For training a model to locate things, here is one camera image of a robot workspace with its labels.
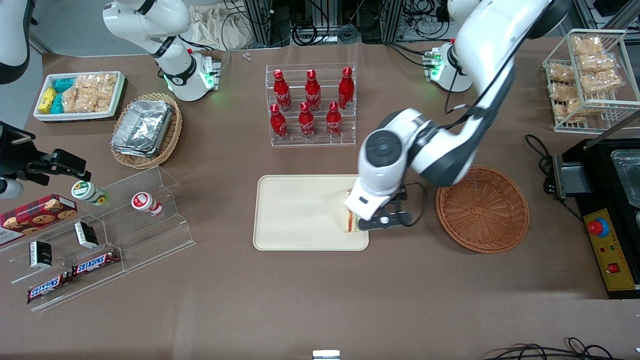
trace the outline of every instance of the round wicker basket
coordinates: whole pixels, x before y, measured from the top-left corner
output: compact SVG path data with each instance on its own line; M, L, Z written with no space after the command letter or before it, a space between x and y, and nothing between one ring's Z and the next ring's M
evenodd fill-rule
M164 140L160 146L160 153L157 156L153 158L143 158L141 156L124 155L116 152L114 148L111 148L111 153L119 163L127 165L128 167L144 170L164 163L169 156L171 156L175 146L178 144L178 138L180 137L180 131L182 130L182 114L180 113L180 108L178 108L178 104L176 104L175 100L165 94L153 93L142 95L136 100L164 101L173 106L170 123L169 126L167 126ZM118 117L118 122L113 130L114 134L118 131L118 127L120 127L120 123L122 123L122 118L124 118L125 113L132 103L133 101L127 105L125 110Z
M514 248L529 228L527 199L506 175L472 167L458 184L439 188L438 218L460 245L484 254Z

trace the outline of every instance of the red emergency stop button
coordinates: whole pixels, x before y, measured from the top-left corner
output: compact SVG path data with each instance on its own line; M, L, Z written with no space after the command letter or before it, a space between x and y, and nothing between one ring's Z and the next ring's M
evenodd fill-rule
M617 263L609 264L609 272L620 272L620 266Z
M609 224L603 218L595 218L587 224L587 231L589 234L603 238L609 234Z

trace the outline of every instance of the red bottle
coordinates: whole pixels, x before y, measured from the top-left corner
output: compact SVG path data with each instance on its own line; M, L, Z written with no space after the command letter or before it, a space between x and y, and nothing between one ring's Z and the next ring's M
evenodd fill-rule
M351 78L352 75L352 68L347 66L342 70L342 79L338 85L338 105L340 109L350 110L353 107L353 92L356 86Z
M314 127L314 114L309 109L309 104L303 101L300 104L300 129L302 130L302 137L305 140L313 140L316 137L316 128Z
M273 92L276 95L276 101L280 105L282 111L291 110L291 91L289 91L289 85L282 75L282 70L277 69L273 71L273 78L276 79L273 84Z
M316 71L314 69L307 70L305 93L307 94L309 109L311 111L320 110L320 84L318 84L318 81L316 80Z
M329 103L329 112L326 114L326 132L329 134L329 139L337 139L342 135L341 123L342 115L338 111L338 103L332 101Z
M272 104L269 111L271 112L271 128L275 134L276 141L287 141L289 139L287 121L284 119L284 115L280 113L280 108L277 104Z

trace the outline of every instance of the table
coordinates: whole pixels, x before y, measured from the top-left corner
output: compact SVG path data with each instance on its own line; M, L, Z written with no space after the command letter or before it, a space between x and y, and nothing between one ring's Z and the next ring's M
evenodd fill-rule
M511 177L529 201L529 232L515 249L461 248L430 206L415 227L372 232L362 252L257 251L261 176L354 174L362 140L391 111L414 107L440 123L460 112L444 116L446 92L382 45L290 46L250 51L251 61L234 53L219 91L179 103L184 129L163 165L180 181L177 205L198 244L40 314L24 306L22 289L0 279L3 358L308 359L314 349L337 348L344 359L480 359L514 343L564 348L565 336L637 357L640 303L605 299L584 225L543 193L538 155L523 139L532 133L561 153L582 138L552 131L540 64L558 41L526 41L519 50L515 83L475 161ZM358 66L357 146L272 148L265 66L344 61ZM122 71L126 102L167 92L150 56L44 56L44 63L45 74ZM472 92L453 94L451 106L473 100ZM28 130L42 151L61 147L85 158L98 186L135 173L109 151L113 122L30 119ZM416 179L409 173L408 181ZM0 210L68 193L73 182L26 184Z

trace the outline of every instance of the yellow snack box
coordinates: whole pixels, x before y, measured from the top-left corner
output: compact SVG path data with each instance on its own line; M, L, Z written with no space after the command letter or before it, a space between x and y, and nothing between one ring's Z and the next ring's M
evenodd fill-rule
M38 104L38 111L43 114L48 114L51 111L51 106L53 105L53 100L56 98L55 90L52 87L49 87L45 90L44 94L42 94L42 100L40 104Z

